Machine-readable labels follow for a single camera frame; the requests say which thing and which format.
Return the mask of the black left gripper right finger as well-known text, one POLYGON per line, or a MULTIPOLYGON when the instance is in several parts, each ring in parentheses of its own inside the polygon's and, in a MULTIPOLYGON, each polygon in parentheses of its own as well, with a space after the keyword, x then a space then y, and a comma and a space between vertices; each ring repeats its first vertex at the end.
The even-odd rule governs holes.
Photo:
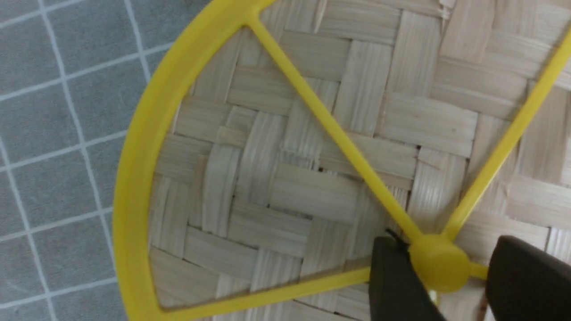
POLYGON ((569 264, 516 238, 498 238, 485 296, 496 321, 569 321, 569 264))

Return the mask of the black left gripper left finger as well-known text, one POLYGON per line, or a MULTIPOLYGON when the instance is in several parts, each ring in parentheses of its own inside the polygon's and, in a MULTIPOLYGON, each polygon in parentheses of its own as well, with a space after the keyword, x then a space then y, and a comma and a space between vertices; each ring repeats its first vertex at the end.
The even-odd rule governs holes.
POLYGON ((444 321, 414 272, 404 242, 391 229, 374 240, 368 296, 372 321, 444 321))

